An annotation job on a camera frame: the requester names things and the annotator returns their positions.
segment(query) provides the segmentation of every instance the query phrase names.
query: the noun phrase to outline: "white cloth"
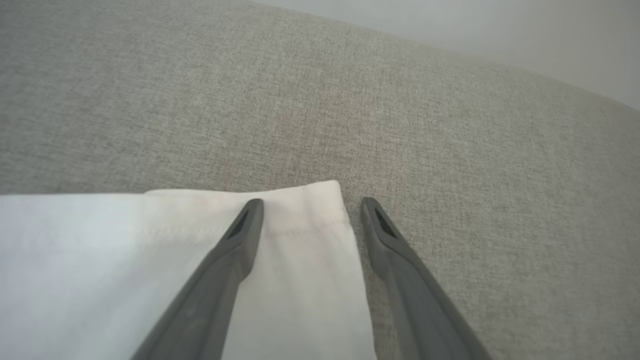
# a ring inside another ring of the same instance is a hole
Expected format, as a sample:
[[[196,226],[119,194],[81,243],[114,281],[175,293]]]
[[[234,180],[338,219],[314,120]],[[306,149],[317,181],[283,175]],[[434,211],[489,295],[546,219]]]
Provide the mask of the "white cloth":
[[[0,197],[3,359],[128,359],[246,201],[264,199],[224,359],[375,359],[335,181],[259,193]]]

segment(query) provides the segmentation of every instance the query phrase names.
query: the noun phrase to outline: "gray fabric surface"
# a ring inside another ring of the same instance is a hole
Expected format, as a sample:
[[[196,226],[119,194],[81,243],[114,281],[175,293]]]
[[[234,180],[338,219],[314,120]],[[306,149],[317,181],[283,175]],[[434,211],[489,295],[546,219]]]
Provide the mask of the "gray fabric surface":
[[[496,359],[640,357],[640,113],[226,0],[0,4],[0,192],[375,196]],[[399,357],[363,258],[379,358]]]

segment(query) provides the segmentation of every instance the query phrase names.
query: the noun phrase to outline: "folded white fabric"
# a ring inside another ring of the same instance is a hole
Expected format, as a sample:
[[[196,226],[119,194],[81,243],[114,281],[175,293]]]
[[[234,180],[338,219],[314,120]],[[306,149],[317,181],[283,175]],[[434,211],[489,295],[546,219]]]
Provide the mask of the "folded white fabric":
[[[374,359],[335,181],[259,193],[0,197],[4,359],[128,359],[246,201],[264,199],[224,359]]]

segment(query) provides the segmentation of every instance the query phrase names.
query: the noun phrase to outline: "white wall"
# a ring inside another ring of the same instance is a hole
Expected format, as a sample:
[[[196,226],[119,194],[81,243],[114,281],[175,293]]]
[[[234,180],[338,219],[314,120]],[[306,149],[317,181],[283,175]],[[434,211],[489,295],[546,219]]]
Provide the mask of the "white wall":
[[[565,81],[640,109],[640,0],[256,0]]]

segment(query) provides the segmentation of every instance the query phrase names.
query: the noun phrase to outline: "gray upholstery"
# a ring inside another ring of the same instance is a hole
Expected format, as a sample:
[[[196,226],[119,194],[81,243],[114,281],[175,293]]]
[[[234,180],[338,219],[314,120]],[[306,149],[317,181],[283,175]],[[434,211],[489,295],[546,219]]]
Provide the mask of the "gray upholstery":
[[[640,112],[227,0],[0,4],[0,192],[342,185],[376,197],[496,359],[640,356]]]

